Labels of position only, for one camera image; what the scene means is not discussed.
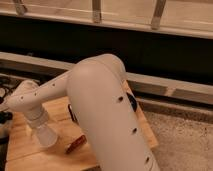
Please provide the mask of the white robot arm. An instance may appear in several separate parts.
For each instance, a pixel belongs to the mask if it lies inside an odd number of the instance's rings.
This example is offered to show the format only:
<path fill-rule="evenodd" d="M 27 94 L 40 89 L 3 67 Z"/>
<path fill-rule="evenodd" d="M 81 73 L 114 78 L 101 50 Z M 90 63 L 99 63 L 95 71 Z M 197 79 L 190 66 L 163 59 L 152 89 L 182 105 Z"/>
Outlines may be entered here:
<path fill-rule="evenodd" d="M 23 113 L 40 144 L 51 147 L 58 135 L 47 125 L 43 104 L 66 96 L 102 171 L 160 171 L 123 88 L 125 80 L 123 62 L 102 54 L 42 85 L 23 81 L 7 106 Z"/>

